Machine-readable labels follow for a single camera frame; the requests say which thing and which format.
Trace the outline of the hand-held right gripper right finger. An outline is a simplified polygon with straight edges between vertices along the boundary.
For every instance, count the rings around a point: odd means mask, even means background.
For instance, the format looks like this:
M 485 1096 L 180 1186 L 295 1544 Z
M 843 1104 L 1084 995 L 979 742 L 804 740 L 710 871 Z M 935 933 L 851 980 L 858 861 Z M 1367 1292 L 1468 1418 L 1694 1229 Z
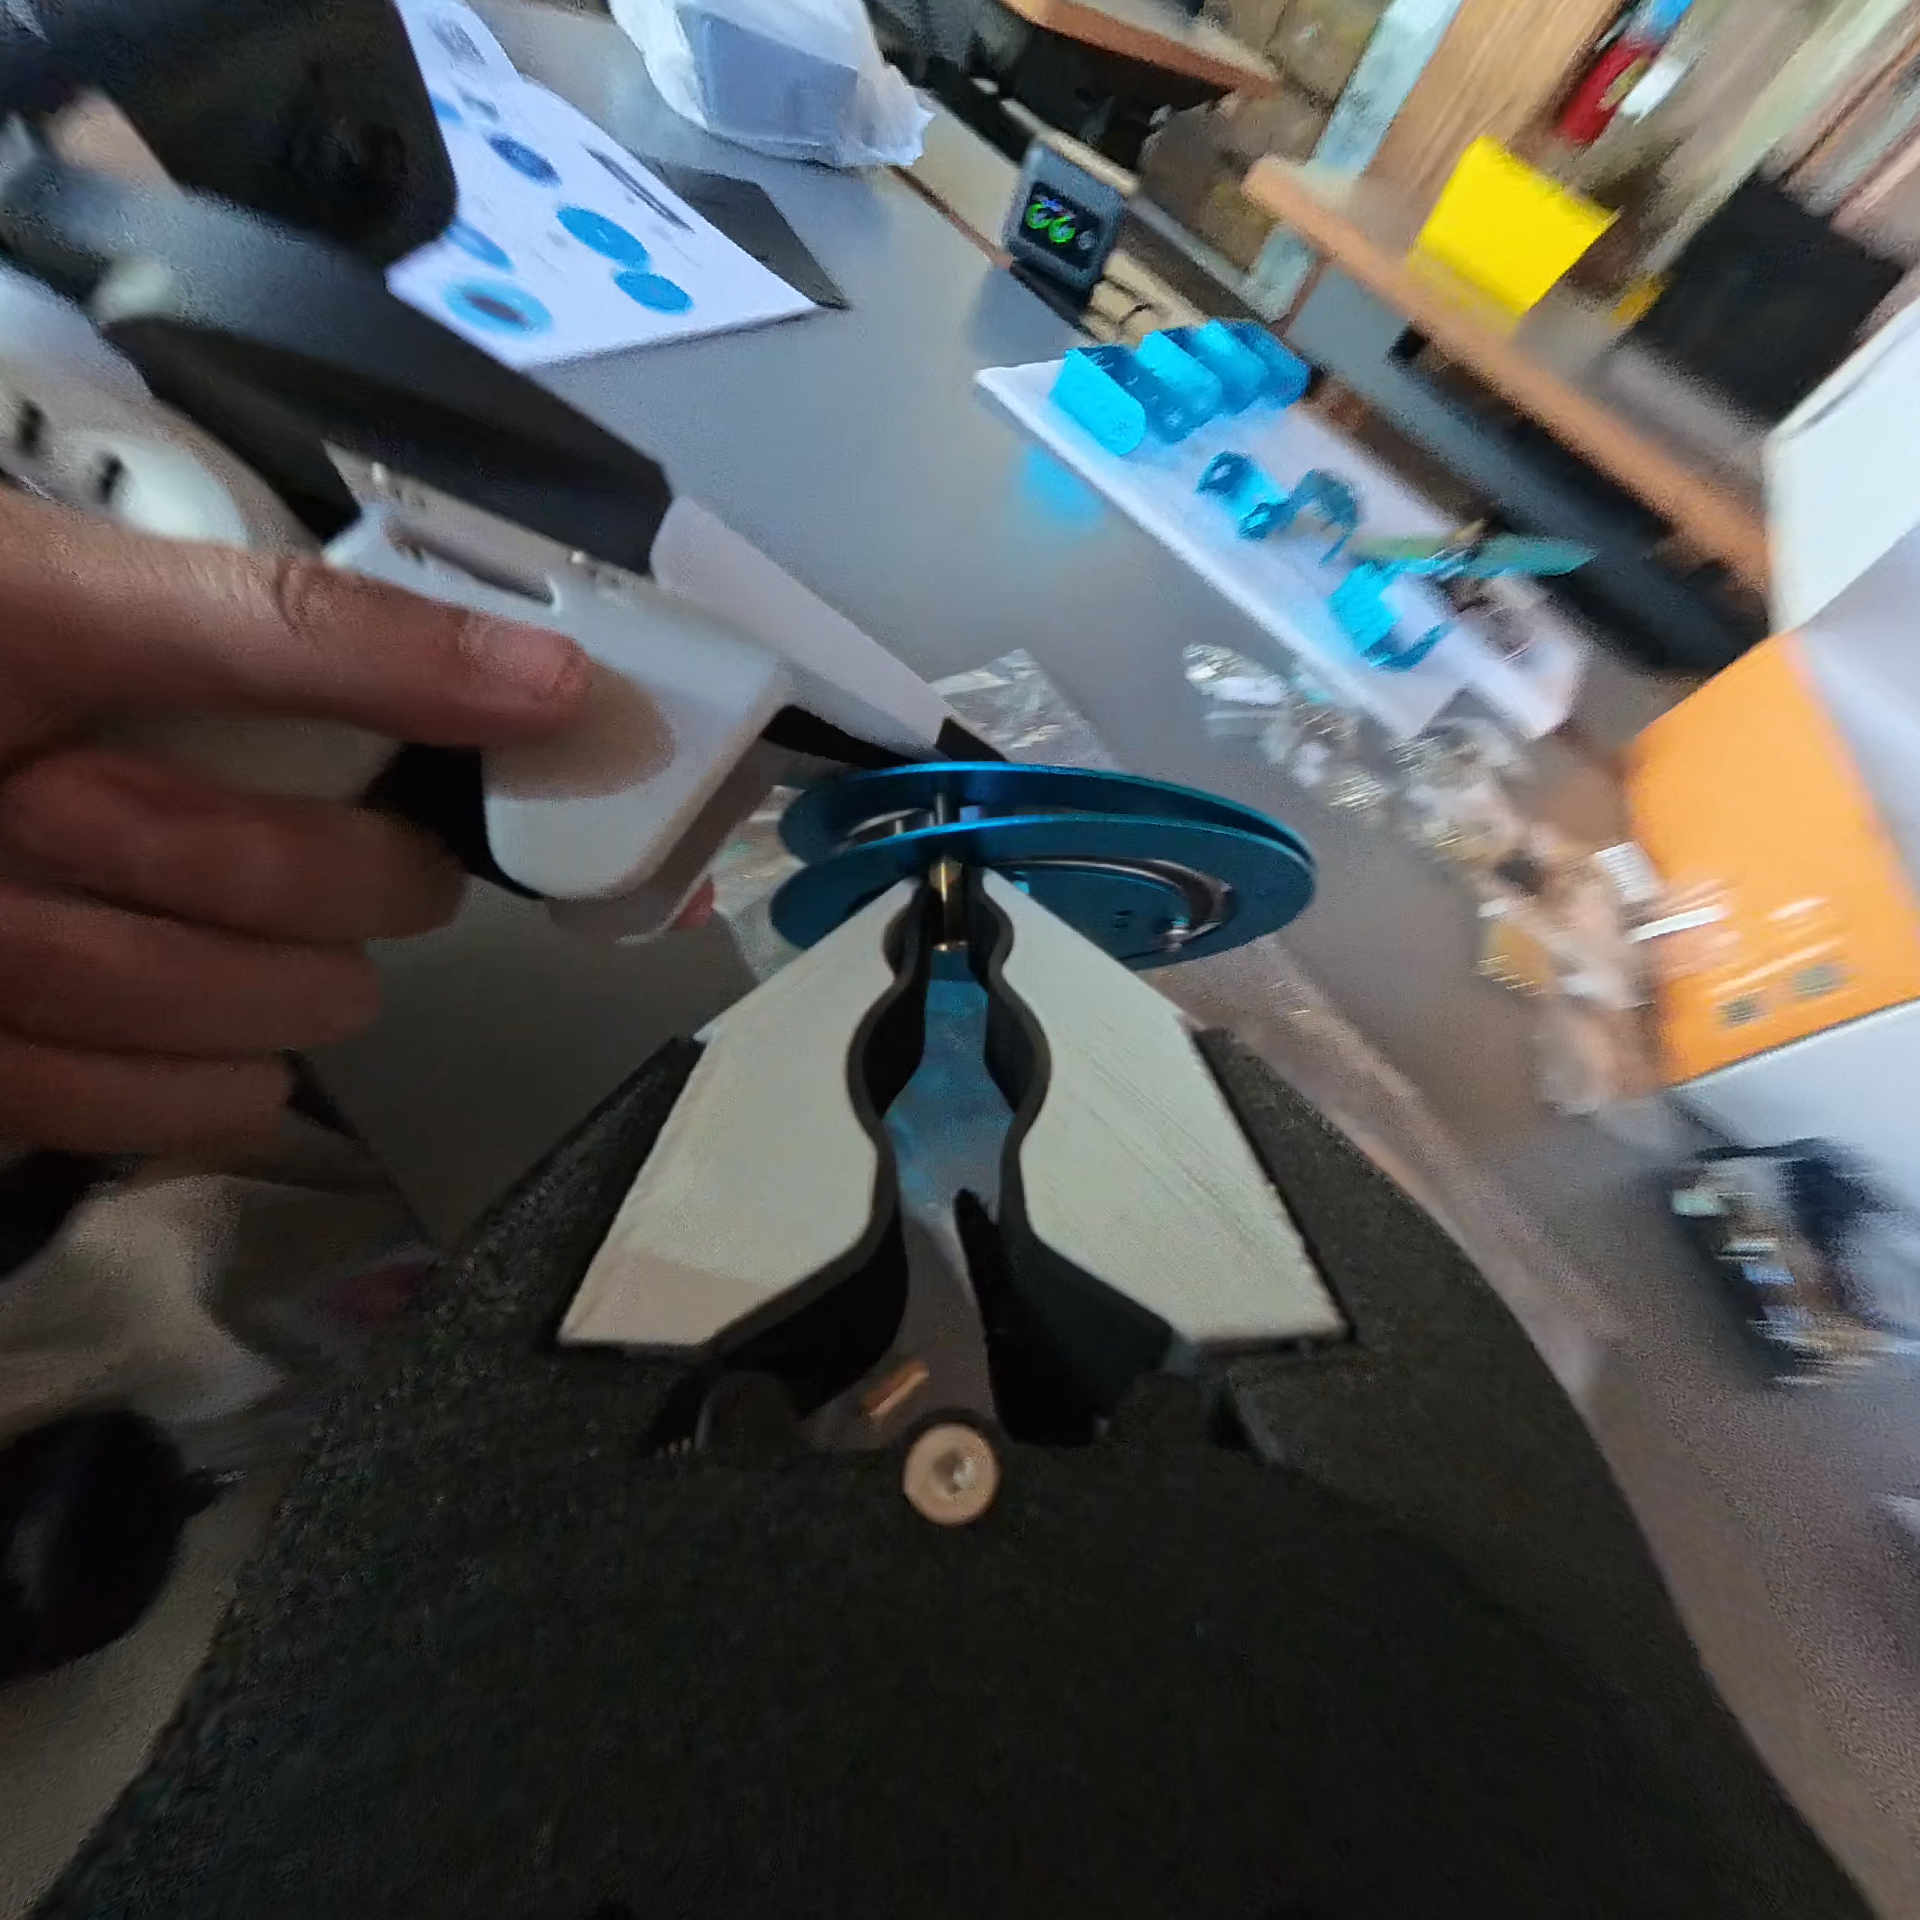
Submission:
M 1043 1054 L 1015 1140 L 1024 1222 L 1189 1350 L 1341 1340 L 1309 1259 L 1178 1006 L 1011 879 L 998 988 Z

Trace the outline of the white foam block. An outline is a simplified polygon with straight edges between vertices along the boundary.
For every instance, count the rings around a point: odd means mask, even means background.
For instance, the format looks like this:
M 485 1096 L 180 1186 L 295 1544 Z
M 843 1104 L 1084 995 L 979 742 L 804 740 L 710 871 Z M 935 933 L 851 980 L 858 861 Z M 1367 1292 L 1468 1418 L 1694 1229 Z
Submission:
M 1453 579 L 1439 584 L 1451 632 L 1439 655 L 1463 675 L 1463 687 L 1500 727 L 1519 740 L 1560 728 L 1578 707 L 1590 644 L 1566 621 L 1546 582 L 1526 575 Z

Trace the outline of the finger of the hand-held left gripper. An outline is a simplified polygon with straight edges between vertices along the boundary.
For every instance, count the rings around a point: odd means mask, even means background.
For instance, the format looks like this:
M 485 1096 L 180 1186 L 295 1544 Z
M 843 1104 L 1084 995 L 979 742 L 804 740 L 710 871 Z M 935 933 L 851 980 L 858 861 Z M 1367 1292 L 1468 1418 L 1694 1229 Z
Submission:
M 1004 762 L 912 667 L 700 501 L 668 507 L 651 575 L 783 663 L 789 692 L 764 732 L 779 749 L 858 773 Z

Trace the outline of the clear plastic bag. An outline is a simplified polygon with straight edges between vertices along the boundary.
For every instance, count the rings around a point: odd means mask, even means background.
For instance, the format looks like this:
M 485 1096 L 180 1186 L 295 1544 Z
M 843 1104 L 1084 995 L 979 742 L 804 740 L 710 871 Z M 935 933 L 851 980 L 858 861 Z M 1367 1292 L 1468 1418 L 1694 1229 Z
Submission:
M 936 680 L 935 690 L 950 696 L 964 727 L 1018 762 L 1094 773 L 1116 768 L 1099 733 L 1029 651 Z M 1439 851 L 1437 837 L 1431 846 L 1420 838 L 1405 826 L 1413 771 L 1400 751 L 1384 751 L 1384 799 L 1367 806 L 1355 803 L 1346 812 L 1388 851 L 1405 855 L 1427 847 L 1427 869 L 1447 877 L 1455 906 L 1468 900 L 1468 892 L 1485 906 L 1480 895 L 1492 895 L 1492 866 L 1500 859 L 1517 866 L 1530 858 L 1543 872 L 1558 871 L 1566 877 L 1578 863 L 1594 863 L 1600 844 L 1620 838 L 1619 821 L 1606 822 L 1604 806 L 1596 808 L 1600 787 L 1594 764 L 1582 762 L 1570 783 L 1543 783 L 1534 778 L 1540 768 L 1523 765 L 1519 749 L 1498 746 L 1492 723 L 1442 725 L 1436 733 L 1447 732 L 1468 740 L 1461 746 L 1464 758 L 1485 762 L 1479 783 L 1498 787 L 1503 796 L 1515 821 L 1506 829 L 1506 853 L 1472 869 L 1464 838 L 1453 853 Z M 774 934 L 770 920 L 778 883 L 797 869 L 774 851 L 779 799 L 791 799 L 783 787 L 735 829 L 718 861 L 718 911 L 732 926 L 757 980 L 779 971 L 797 950 Z M 1556 1270 L 1556 1255 L 1547 1255 L 1546 1240 L 1519 1218 L 1517 1202 L 1468 1158 L 1424 1094 L 1320 995 L 1279 936 L 1154 978 L 1170 980 L 1166 992 L 1190 1027 L 1224 1032 L 1259 1063 L 1263 1078 L 1258 1090 L 1275 1083 L 1299 1094 L 1359 1149 L 1371 1170 L 1431 1213 L 1455 1247 L 1479 1259 L 1480 1276 L 1519 1319 L 1558 1386 L 1578 1405 L 1594 1411 L 1610 1340 L 1602 1312 L 1588 1299 L 1590 1288 Z M 907 1252 L 939 1259 L 955 1277 L 959 1252 L 952 1198 L 962 1183 L 982 1183 L 992 1198 L 998 1179 L 998 1149 L 990 1140 L 994 1094 L 984 1069 L 962 1061 L 962 1038 L 935 1036 L 930 1064 L 918 1069 L 895 1118 L 887 1122 L 902 1172 Z

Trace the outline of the black drawstring toggle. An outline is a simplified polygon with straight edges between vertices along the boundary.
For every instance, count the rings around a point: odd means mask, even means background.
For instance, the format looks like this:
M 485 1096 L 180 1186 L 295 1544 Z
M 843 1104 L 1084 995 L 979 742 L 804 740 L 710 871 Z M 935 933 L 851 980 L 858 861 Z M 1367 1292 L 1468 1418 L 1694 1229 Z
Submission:
M 173 1437 L 125 1408 L 4 1443 L 4 1687 L 124 1639 L 164 1588 L 205 1499 Z

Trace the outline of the dark foil parts bag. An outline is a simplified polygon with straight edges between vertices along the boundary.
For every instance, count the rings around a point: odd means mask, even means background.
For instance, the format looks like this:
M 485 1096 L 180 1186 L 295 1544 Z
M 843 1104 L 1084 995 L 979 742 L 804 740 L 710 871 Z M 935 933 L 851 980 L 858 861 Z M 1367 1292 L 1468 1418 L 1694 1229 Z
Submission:
M 1772 1380 L 1916 1360 L 1916 1206 L 1837 1142 L 1717 1142 L 1671 1170 L 1666 1211 Z

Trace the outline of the plastic-wrapped grey block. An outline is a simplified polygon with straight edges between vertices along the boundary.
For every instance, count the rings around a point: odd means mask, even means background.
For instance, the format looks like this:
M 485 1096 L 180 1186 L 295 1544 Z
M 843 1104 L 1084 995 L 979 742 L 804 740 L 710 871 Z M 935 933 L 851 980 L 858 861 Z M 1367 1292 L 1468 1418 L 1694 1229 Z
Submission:
M 610 3 L 659 98 L 739 149 L 834 172 L 923 155 L 933 110 L 859 3 Z

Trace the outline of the white instruction booklet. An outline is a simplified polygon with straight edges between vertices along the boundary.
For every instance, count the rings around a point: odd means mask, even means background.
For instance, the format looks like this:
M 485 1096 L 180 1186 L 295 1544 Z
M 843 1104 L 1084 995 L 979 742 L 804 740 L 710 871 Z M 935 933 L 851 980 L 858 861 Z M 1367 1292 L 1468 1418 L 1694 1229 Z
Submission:
M 515 370 L 816 310 L 589 116 L 524 77 L 468 7 L 398 11 L 455 213 L 439 239 L 387 271 L 396 300 Z

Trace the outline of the person's left hand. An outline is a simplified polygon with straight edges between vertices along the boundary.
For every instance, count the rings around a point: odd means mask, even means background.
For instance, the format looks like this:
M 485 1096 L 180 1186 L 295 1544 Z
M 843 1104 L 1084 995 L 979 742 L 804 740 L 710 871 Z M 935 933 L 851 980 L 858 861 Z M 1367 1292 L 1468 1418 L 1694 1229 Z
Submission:
M 196 1157 L 272 1132 L 287 1055 L 371 1027 L 367 946 L 464 895 L 416 828 L 107 747 L 110 717 L 255 710 L 492 749 L 565 732 L 589 672 L 565 636 L 310 555 L 6 490 L 4 1152 Z

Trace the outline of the yellow sign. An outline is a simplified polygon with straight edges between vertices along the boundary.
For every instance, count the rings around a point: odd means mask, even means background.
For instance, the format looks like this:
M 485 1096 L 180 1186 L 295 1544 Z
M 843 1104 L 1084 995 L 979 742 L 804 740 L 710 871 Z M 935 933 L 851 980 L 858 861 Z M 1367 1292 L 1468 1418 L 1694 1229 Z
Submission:
M 1442 182 L 1411 258 L 1468 288 L 1498 314 L 1523 318 L 1619 221 L 1612 207 L 1543 174 L 1487 135 Z

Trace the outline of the blue disc bearing assembly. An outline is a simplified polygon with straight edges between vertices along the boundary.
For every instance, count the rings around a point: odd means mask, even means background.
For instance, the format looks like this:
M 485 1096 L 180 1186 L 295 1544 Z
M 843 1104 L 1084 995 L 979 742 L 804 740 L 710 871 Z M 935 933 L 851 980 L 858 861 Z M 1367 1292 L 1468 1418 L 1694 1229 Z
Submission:
M 1230 954 L 1293 923 L 1315 894 L 1301 834 L 1204 790 L 1056 764 L 933 762 L 799 790 L 779 821 L 797 869 L 774 933 L 808 948 L 907 883 L 935 944 L 927 869 L 957 858 L 970 948 L 988 941 L 988 877 L 1045 908 L 1127 970 Z

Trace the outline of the white foam board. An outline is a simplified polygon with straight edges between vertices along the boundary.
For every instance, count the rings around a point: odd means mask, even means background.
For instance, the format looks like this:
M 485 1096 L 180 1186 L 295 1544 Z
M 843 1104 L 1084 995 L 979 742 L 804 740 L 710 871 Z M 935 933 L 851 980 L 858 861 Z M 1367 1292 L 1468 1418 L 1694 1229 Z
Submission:
M 1439 655 L 1442 644 L 1405 675 L 1388 675 L 1359 660 L 1328 614 L 1328 595 L 1343 562 L 1320 566 L 1301 543 L 1279 534 L 1242 542 L 1192 487 L 1207 462 L 1224 447 L 1253 456 L 1283 490 L 1295 487 L 1307 469 L 1324 466 L 1346 476 L 1359 494 L 1362 538 L 1437 538 L 1445 514 L 1427 491 L 1405 484 L 1370 447 L 1303 404 L 1219 418 L 1186 444 L 1148 444 L 1131 456 L 1114 456 L 1051 404 L 1059 365 L 1060 358 L 982 368 L 974 384 L 1030 440 L 1247 616 L 1269 651 L 1301 666 L 1318 687 L 1371 717 L 1391 739 L 1418 735 L 1458 702 L 1472 699 L 1461 670 Z M 1397 598 L 1407 627 L 1451 616 L 1445 595 L 1424 582 L 1405 580 Z

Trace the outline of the pile of small screw bags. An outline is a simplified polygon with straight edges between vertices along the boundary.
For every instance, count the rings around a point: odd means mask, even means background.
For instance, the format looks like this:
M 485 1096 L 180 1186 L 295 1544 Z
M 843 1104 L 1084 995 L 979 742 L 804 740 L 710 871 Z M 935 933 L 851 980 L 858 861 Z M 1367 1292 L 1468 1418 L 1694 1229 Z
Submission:
M 1620 1134 L 1647 1120 L 1659 1099 L 1650 950 L 1669 894 L 1635 844 L 1552 822 L 1530 796 L 1530 749 L 1487 715 L 1445 715 L 1395 742 L 1301 666 L 1200 639 L 1182 650 L 1182 670 L 1214 735 L 1453 883 L 1472 906 L 1474 973 L 1532 1010 L 1550 1110 Z

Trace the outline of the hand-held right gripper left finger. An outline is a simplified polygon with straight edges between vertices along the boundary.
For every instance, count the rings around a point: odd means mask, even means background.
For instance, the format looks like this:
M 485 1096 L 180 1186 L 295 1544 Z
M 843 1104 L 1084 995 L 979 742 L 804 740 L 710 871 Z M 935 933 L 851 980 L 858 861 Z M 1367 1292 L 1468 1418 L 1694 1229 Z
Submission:
M 884 1115 L 925 1047 L 927 900 L 895 885 L 726 1007 L 560 1320 L 718 1354 L 852 1270 L 895 1204 Z

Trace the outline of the black metal plate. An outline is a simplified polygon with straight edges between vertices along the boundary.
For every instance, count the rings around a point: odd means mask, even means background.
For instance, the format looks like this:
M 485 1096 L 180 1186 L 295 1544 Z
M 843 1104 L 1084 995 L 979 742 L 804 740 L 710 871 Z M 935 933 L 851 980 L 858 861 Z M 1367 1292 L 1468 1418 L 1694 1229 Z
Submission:
M 644 167 L 792 292 L 832 310 L 851 308 L 838 282 L 806 250 L 762 184 L 655 155 L 650 155 Z

